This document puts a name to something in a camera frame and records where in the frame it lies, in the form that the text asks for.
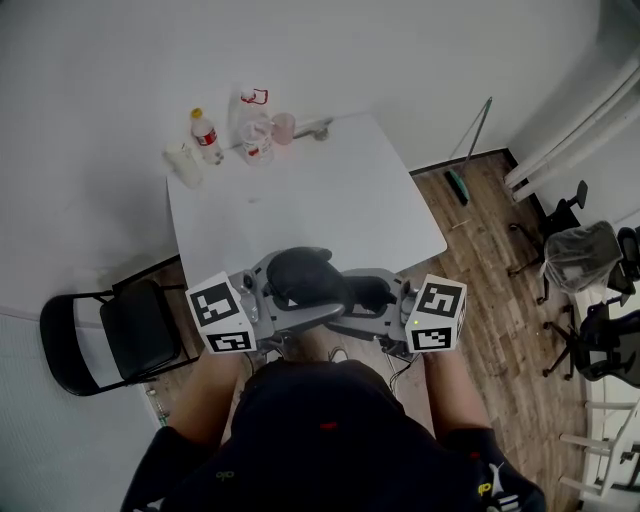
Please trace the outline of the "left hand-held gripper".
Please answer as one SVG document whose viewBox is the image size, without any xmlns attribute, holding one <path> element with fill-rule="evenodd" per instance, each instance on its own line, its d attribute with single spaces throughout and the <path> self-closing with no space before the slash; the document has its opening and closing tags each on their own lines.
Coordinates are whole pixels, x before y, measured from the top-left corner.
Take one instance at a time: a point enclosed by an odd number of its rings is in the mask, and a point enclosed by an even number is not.
<svg viewBox="0 0 640 512">
<path fill-rule="evenodd" d="M 301 331 L 339 318 L 341 303 L 281 308 L 261 290 L 301 288 L 318 280 L 333 253 L 321 247 L 298 246 L 269 253 L 252 271 L 228 276 L 220 272 L 185 293 L 197 331 L 212 354 L 253 352 L 258 342 L 285 331 Z"/>
</svg>

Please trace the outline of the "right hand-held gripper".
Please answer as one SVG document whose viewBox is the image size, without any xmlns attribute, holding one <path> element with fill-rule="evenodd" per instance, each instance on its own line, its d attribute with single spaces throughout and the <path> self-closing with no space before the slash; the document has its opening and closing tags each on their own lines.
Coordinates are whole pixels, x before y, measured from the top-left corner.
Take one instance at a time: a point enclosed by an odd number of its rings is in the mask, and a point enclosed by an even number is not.
<svg viewBox="0 0 640 512">
<path fill-rule="evenodd" d="M 391 356 L 456 348 L 467 308 L 465 284 L 427 274 L 420 288 L 409 281 L 402 287 L 397 274 L 382 268 L 352 269 L 342 276 L 356 300 L 351 313 L 326 324 L 330 330 L 366 341 L 380 338 Z"/>
</svg>

